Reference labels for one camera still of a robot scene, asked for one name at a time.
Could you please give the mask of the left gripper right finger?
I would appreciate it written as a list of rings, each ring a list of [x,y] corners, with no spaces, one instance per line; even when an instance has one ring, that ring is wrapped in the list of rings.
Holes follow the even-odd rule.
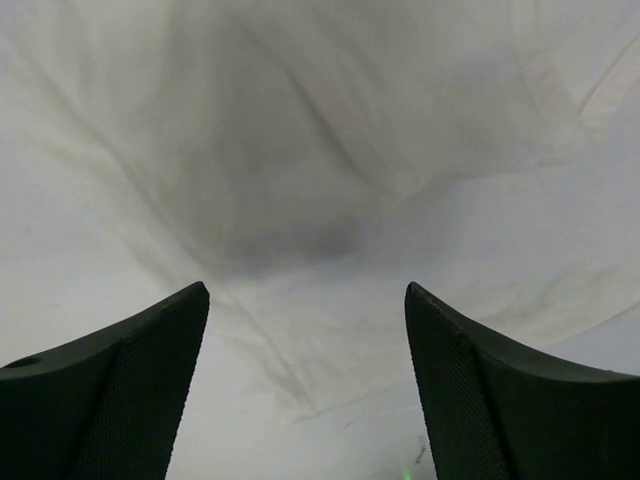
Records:
[[[638,478],[638,377],[528,347],[415,282],[404,309],[437,478]]]

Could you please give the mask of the white tank top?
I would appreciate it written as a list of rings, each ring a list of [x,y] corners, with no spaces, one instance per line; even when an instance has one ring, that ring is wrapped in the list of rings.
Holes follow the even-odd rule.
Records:
[[[5,1],[1,114],[286,422],[404,380],[410,281],[535,345],[639,301],[635,1]]]

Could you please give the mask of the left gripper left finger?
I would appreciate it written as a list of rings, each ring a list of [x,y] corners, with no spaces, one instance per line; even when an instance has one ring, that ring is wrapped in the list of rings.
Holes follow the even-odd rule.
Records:
[[[196,282],[2,367],[2,478],[165,478],[208,311]]]

